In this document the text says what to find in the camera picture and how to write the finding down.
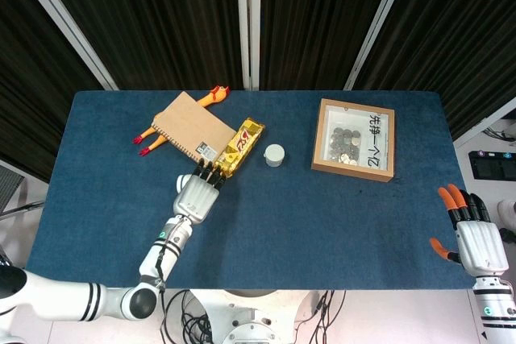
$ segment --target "yellow rubber chicken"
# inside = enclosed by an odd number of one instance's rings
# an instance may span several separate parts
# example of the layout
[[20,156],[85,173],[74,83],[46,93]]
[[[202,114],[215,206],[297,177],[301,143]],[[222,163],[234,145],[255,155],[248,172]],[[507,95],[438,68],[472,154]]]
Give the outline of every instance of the yellow rubber chicken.
[[[203,97],[200,100],[198,100],[198,104],[200,106],[202,106],[203,108],[206,108],[207,106],[209,106],[211,104],[215,104],[217,102],[223,101],[224,99],[226,99],[226,97],[227,97],[227,95],[229,93],[230,93],[229,86],[224,87],[224,86],[217,85],[205,97]],[[144,139],[146,137],[148,137],[149,135],[152,135],[155,132],[156,132],[156,129],[154,129],[151,126],[144,133],[142,133],[141,135],[135,137],[132,140],[132,142],[134,144],[140,144],[142,141],[144,141]],[[166,143],[166,142],[167,142],[167,139],[163,135],[159,135],[157,140],[154,143],[152,143],[151,145],[149,145],[148,147],[145,147],[144,149],[142,149],[139,152],[139,155],[140,156],[145,156],[149,152],[155,150],[161,144]]]

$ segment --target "spiral binding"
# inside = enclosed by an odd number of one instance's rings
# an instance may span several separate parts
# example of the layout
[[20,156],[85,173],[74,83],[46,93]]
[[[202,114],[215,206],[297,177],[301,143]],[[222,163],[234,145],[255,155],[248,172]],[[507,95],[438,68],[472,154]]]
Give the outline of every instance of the spiral binding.
[[152,127],[156,129],[160,135],[164,136],[169,141],[169,143],[171,143],[174,147],[176,147],[178,150],[187,155],[190,159],[193,159],[197,162],[199,161],[198,156],[196,156],[194,153],[190,152],[188,149],[180,145],[175,139],[172,139],[169,135],[163,132],[157,125],[153,124]]

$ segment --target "notebook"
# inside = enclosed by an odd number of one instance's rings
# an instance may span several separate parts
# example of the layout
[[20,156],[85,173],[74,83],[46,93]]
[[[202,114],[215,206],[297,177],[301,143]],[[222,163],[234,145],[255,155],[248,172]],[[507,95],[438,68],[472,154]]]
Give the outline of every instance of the notebook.
[[152,122],[152,127],[189,158],[216,161],[235,135],[228,125],[182,92]]

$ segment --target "table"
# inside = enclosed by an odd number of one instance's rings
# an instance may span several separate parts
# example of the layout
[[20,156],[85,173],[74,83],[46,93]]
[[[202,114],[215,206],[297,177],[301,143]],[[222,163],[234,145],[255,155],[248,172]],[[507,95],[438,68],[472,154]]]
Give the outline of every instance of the table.
[[[206,91],[189,92],[200,98]],[[178,91],[76,95],[27,269],[58,280],[132,286],[171,216],[179,174],[194,162],[172,145],[139,157],[131,140]],[[321,98],[396,110],[389,183],[310,169]],[[172,288],[441,289],[471,278],[429,237],[456,249],[439,186],[463,186],[439,96],[426,92],[232,92],[208,108],[234,129],[267,128],[224,185],[169,277]],[[264,149],[281,144],[279,168]]]

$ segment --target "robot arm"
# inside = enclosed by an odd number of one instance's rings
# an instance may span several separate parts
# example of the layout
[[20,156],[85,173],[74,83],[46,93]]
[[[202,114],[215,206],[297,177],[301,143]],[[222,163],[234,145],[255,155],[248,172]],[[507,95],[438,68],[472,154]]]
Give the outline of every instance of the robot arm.
[[139,267],[134,288],[49,280],[17,267],[0,267],[0,344],[20,343],[6,326],[13,310],[30,305],[35,314],[53,321],[93,321],[100,316],[141,320],[152,314],[170,272],[192,235],[204,221],[225,181],[212,164],[201,160],[173,204],[170,218]]
[[488,342],[515,343],[516,305],[512,286],[500,279],[509,264],[496,225],[477,195],[460,191],[453,184],[448,190],[439,189],[439,195],[450,215],[459,253],[447,251],[435,238],[430,240],[432,247],[442,258],[461,264],[476,277],[473,293]]

